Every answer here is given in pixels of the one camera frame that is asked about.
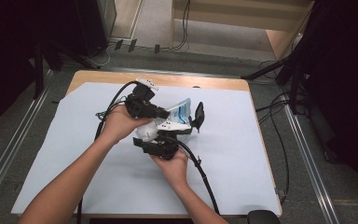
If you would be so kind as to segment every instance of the table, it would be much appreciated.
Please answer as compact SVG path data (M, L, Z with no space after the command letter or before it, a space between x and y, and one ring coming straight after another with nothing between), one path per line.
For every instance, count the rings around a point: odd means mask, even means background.
M186 0L172 0L171 47L174 19L182 19ZM314 1L310 0L191 0L190 21L266 29L277 60L307 24Z
M198 101L204 103L206 119L200 134L191 135L188 146L196 156L200 155L202 168L224 217L244 217L255 209L271 210L277 216L282 213L246 81L79 71L67 96L59 104L45 143L13 206L13 214L21 214L37 192L92 143L98 120L89 116L104 110L122 84L137 77L152 79L159 86L159 91L152 99L157 105L176 104L179 99L186 98L181 94L190 96L195 103L192 104L193 113ZM129 92L131 89L123 91L123 95ZM228 111L216 109L216 105L240 107ZM221 122L224 119L221 118L222 114L237 118L234 122ZM246 134L240 130L232 131L239 128L243 128ZM120 141L106 156L84 196L83 215L188 217L157 165L132 144L133 136ZM200 174L191 162L187 179L190 187L212 207Z

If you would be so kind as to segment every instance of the person's left hand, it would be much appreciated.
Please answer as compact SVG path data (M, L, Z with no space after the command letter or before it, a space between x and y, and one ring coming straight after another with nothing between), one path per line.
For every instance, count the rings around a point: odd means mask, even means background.
M116 105L106 118L103 130L98 138L114 145L127 137L132 131L153 119L135 119L127 112L124 105Z

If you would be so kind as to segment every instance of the floor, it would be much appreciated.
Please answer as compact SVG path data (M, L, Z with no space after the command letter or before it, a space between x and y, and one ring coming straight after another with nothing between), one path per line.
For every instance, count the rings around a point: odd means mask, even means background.
M153 2L153 0L145 0L140 18L142 18L143 13L149 14L147 9L145 9L147 8L147 2ZM204 33L197 33L197 35L208 35L208 32L210 31L205 30ZM142 43L142 41L144 43L155 42L147 40L148 38L145 38L147 35L142 34L144 34L142 30L135 29L134 36L137 36L138 44ZM258 43L256 40L259 38L265 38L262 32L250 35L247 38L247 40L250 40L249 42L244 41L246 42L243 44L244 51L249 52L247 57L240 57L235 53L229 55L230 48L226 48L226 52L222 50L222 55L216 55L220 50L213 50L213 53L207 52L210 48L209 46L204 46L205 48L202 48L202 46L196 47L194 48L197 50L196 52L190 52L189 50L187 52L162 51L159 54L155 54L153 49L141 48L141 46L138 46L133 52L128 52L128 46L124 46L119 50L108 50L108 55L111 59L109 63L102 67L102 70L129 71L130 69L136 72L173 71L190 73L195 76L239 78L239 76L249 75L257 71L260 65L263 67L270 63L261 64L262 62L273 60L269 56L272 52L268 43L263 42L264 44L260 46L256 44ZM195 45L193 42L197 42L196 39L195 35L189 38L190 49L193 49ZM212 45L217 43L219 39L220 37L208 43ZM108 60L108 55L106 52L101 52L100 55L92 58L92 60L98 63L105 63ZM0 223L16 223L18 221L16 216L10 214L11 207L17 199L17 195L21 190L21 184L28 174L38 149L43 144L48 126L54 118L57 108L56 102L59 102L64 97L75 71L83 69L81 65L64 55L62 59L64 67L61 71L50 73L51 84L46 99L35 116L34 122L27 134L22 139L17 154L7 170L7 174L2 179L0 185ZM271 73L255 81L249 81L255 108L269 105L272 99L281 93L280 88L270 78L274 76ZM0 158L22 117L26 114L28 107L32 103L33 91L34 86L31 85L6 114L0 118ZM262 118L264 113L258 113L257 116ZM326 192L337 214L338 222L326 219L286 110L281 110L273 118L276 121L278 131L282 135L290 171L290 189L282 205L283 214L280 217L281 223L358 223L358 174L345 164L332 164L325 161L322 144L310 120L304 116L296 116L302 133L306 136L310 155L315 162L317 171L324 182ZM263 122L260 125L260 129L263 134L276 185L279 189L284 189L286 171L284 169L284 156L278 135L270 119ZM228 221L230 223L246 223L245 218L229 218Z

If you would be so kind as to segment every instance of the gray floor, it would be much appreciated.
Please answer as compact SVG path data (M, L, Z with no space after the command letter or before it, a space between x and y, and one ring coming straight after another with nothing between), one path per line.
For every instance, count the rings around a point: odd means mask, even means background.
M137 49L133 53L128 53L125 49L121 49L115 52L111 51L111 53L112 60L107 66L103 67L103 70L124 67L236 78L239 75L256 71L259 65L259 62L252 60L192 53L161 52L160 54L154 54L149 49ZM96 60L103 61L106 60L106 57L100 56ZM23 183L38 149L43 144L49 123L54 117L57 105L53 104L52 101L60 101L65 95L66 88L74 72L81 69L81 66L70 60L64 60L64 62L65 67L61 72L55 72L51 91L0 186L0 223L17 222L18 218L11 215L10 210L17 198L21 183ZM261 80L256 82L250 82L250 87L256 108L269 105L270 101L280 93L273 82L266 77L261 77ZM33 89L33 86L27 89L6 114L0 118L0 155L21 120L21 116L23 116L31 103ZM278 129L286 146L290 167L290 189L288 197L282 206L281 223L325 223L324 215L310 183L310 178L287 117L282 111L275 115L274 118L277 121ZM300 117L300 121L303 131L309 138L314 159L333 199L340 222L358 223L358 175L346 165L335 165L326 162L310 121L305 117ZM279 189L283 189L285 169L279 140L270 120L263 123L260 128L275 182ZM245 223L246 220L243 218L230 218L229 222Z

